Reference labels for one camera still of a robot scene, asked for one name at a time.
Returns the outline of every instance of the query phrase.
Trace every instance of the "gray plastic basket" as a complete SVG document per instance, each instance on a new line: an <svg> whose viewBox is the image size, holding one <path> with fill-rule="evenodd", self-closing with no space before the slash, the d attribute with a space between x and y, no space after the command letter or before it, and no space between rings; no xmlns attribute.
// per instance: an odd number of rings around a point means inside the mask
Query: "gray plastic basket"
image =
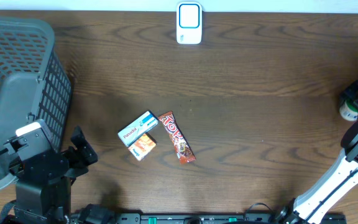
<svg viewBox="0 0 358 224"><path fill-rule="evenodd" d="M71 83L56 53L52 28L44 21L0 17L0 150L16 129L44 119L53 148L62 143ZM8 172L16 155L0 156L0 189L15 181Z"/></svg>

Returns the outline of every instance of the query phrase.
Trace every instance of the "brand logo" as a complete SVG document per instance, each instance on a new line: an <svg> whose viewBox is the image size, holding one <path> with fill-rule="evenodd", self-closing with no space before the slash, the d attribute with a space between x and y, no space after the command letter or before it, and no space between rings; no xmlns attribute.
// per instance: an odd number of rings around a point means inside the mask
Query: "brand logo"
<svg viewBox="0 0 358 224"><path fill-rule="evenodd" d="M132 129L128 134L124 135L124 138L128 138L135 131L136 131L136 128Z"/></svg>
<svg viewBox="0 0 358 224"><path fill-rule="evenodd" d="M133 149L132 151L134 151L134 153L135 153L136 156L140 156L140 154L137 153L135 149Z"/></svg>
<svg viewBox="0 0 358 224"><path fill-rule="evenodd" d="M173 137L182 139L183 136L181 135L181 132L179 131L175 120L171 116L166 116L165 121L163 121L163 124L165 127L167 127L167 130L169 130L172 133Z"/></svg>

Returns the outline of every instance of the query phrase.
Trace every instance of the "wood grain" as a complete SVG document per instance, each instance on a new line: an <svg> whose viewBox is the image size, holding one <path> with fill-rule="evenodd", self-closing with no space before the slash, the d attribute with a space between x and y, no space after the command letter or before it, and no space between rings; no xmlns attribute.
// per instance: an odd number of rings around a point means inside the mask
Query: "wood grain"
<svg viewBox="0 0 358 224"><path fill-rule="evenodd" d="M351 125L338 94L358 79L358 15L204 13L203 41L178 45L175 13L0 11L55 31L74 79L64 147L80 125L99 162L72 189L88 203L143 212L279 209L309 189ZM180 165L163 127L137 162L117 132L172 110L197 161ZM0 210L14 199L0 191ZM333 209L358 223L358 186Z"/></svg>

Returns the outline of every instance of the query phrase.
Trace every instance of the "white box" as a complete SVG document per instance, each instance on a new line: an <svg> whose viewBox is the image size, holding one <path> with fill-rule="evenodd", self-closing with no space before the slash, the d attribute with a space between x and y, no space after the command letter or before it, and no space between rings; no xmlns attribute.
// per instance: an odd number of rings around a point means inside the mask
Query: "white box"
<svg viewBox="0 0 358 224"><path fill-rule="evenodd" d="M142 114L130 125L118 132L118 137L126 147L138 140L144 133L150 131L158 124L158 119L150 112Z"/></svg>

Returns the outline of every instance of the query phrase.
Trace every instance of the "candy bar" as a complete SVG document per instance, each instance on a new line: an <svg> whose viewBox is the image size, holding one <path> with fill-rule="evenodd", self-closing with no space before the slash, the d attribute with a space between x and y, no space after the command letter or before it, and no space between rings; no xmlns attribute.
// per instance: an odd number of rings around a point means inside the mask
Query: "candy bar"
<svg viewBox="0 0 358 224"><path fill-rule="evenodd" d="M191 151L185 137L180 132L172 111L159 116L158 119L162 122L165 130L167 130L169 137L171 138L178 159L180 160L180 164L195 161L196 157L194 156L193 151Z"/></svg>

